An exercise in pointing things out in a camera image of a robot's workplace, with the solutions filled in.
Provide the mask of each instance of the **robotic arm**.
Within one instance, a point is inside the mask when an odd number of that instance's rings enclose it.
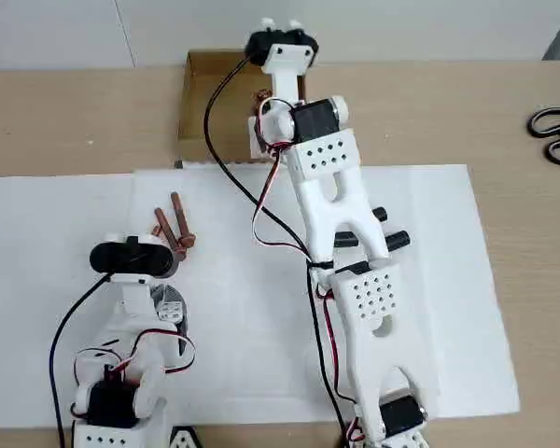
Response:
[[[137,262],[126,263],[128,259]],[[117,301],[93,344],[75,360],[78,387],[71,412],[77,417],[76,447],[171,443],[161,387],[167,373],[192,364],[195,347],[186,333],[182,296],[172,287],[153,283],[155,277],[174,273],[176,259],[152,235],[126,240],[112,236],[91,252],[95,271],[116,272],[110,289]],[[174,439],[182,439],[183,446],[197,446],[192,437],[180,430]]]
[[[331,289],[344,325],[355,414],[366,446],[425,448],[419,431],[435,415],[437,379],[399,266],[390,258],[367,198],[357,140],[345,128],[346,102],[340,96],[311,103],[299,99],[297,76],[311,65],[317,44],[296,22],[284,32],[264,20],[263,31],[252,34],[245,53],[273,81],[267,111],[261,107],[248,122],[251,153],[289,142],[283,161],[305,223],[312,274],[322,288]],[[331,201],[322,193],[321,182],[327,179],[337,188]],[[333,251],[341,224],[363,244],[366,257],[336,270]],[[404,374],[408,387],[390,390],[385,379],[393,370]]]

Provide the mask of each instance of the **white sheet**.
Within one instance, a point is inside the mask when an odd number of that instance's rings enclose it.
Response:
[[[234,171],[259,191],[265,172]],[[427,307],[440,415],[517,411],[508,343],[466,168],[375,167],[365,168],[364,177],[371,205],[388,211],[386,229],[406,229],[413,238],[397,257],[408,289]],[[189,333],[198,345],[193,368],[168,382],[173,421],[333,419],[319,381],[304,262],[288,250],[256,245],[249,228],[252,205],[217,169],[191,167],[133,177],[0,179],[0,427],[53,425],[49,342],[65,309],[95,278],[88,260],[92,245],[110,231],[149,231],[155,206],[172,217],[172,190],[181,194],[198,235],[170,280],[188,301]],[[286,173],[269,205],[302,232]],[[266,219],[260,228],[269,238],[285,237]],[[356,250],[344,252],[342,262],[357,258]],[[14,267],[7,274],[9,260]],[[64,412],[73,397],[71,357],[103,325],[109,306],[102,291],[63,336],[56,372]],[[3,315],[16,332],[4,333]],[[341,387],[348,392],[344,376]]]

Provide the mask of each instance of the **table surface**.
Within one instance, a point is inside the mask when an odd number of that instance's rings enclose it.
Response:
[[[171,167],[182,68],[0,73],[0,175]],[[466,163],[511,342],[522,411],[437,421],[428,441],[560,448],[560,166],[525,119],[560,105],[560,62],[317,67],[310,98],[343,95],[365,164]],[[333,424],[199,427],[204,446],[328,447]],[[0,430],[0,448],[56,446]]]

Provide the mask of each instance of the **bolt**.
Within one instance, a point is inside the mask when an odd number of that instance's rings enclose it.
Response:
[[[180,202],[178,193],[173,191],[170,194],[170,199],[172,199],[172,205],[175,208],[176,221],[178,222],[178,228],[180,229],[180,238],[178,238],[178,242],[183,247],[193,247],[195,245],[195,235],[189,231],[187,217],[185,217],[183,204]]]
[[[156,219],[160,224],[161,231],[166,237],[166,241],[168,241],[170,248],[175,254],[177,254],[180,257],[181,260],[185,259],[185,257],[187,256],[187,249],[185,247],[178,245],[178,242],[176,241],[175,235],[173,234],[172,229],[170,228],[170,224],[168,224],[168,219],[166,219],[164,212],[159,207],[156,208],[154,212],[156,214]]]
[[[156,224],[153,227],[153,230],[151,231],[151,234],[153,236],[160,236],[161,235],[161,225],[160,224]]]

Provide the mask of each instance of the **cardboard tray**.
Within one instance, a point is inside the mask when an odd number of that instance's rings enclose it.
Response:
[[[182,161],[211,161],[203,138],[203,113],[219,82],[245,54],[241,50],[191,50],[187,55],[178,126]],[[248,64],[218,97],[210,115],[210,133],[224,161],[253,161],[249,154],[247,119],[253,115],[253,96],[271,89],[272,78]],[[299,79],[304,98],[304,78]]]

